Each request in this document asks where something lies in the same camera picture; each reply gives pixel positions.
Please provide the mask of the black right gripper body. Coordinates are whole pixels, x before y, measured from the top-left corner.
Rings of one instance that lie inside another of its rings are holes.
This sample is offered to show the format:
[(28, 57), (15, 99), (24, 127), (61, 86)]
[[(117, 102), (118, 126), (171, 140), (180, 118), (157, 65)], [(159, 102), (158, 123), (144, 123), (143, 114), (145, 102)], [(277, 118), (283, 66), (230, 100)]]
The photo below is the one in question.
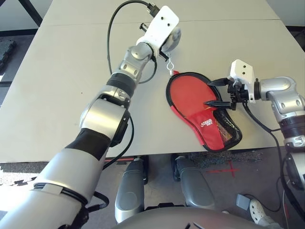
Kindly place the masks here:
[(245, 89), (245, 84), (240, 81), (229, 81), (227, 92), (231, 98), (231, 110), (236, 110), (237, 103), (246, 104), (249, 100), (248, 90)]

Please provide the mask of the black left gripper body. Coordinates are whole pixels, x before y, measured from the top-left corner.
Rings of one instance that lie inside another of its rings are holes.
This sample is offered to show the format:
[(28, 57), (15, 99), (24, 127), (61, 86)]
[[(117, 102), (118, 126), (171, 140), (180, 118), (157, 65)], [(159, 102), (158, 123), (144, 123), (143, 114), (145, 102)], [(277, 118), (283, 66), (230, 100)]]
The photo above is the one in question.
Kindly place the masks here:
[[(140, 26), (139, 26), (139, 29), (144, 31), (144, 32), (147, 32), (148, 26), (145, 23), (141, 23)], [(159, 56), (162, 57), (165, 62), (168, 61), (168, 56), (164, 52), (162, 52), (161, 50), (159, 50)]]

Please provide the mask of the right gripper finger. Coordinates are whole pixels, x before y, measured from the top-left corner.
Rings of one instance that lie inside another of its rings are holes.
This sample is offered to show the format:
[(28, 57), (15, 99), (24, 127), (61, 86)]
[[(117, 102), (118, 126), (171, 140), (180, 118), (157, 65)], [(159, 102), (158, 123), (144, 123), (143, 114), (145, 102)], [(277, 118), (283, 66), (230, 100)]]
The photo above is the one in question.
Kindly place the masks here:
[(205, 105), (209, 107), (216, 107), (216, 108), (231, 108), (230, 102), (223, 102), (223, 101), (207, 101), (204, 102)]
[(228, 78), (221, 78), (217, 80), (210, 81), (208, 83), (209, 86), (226, 86), (228, 85), (230, 80)]

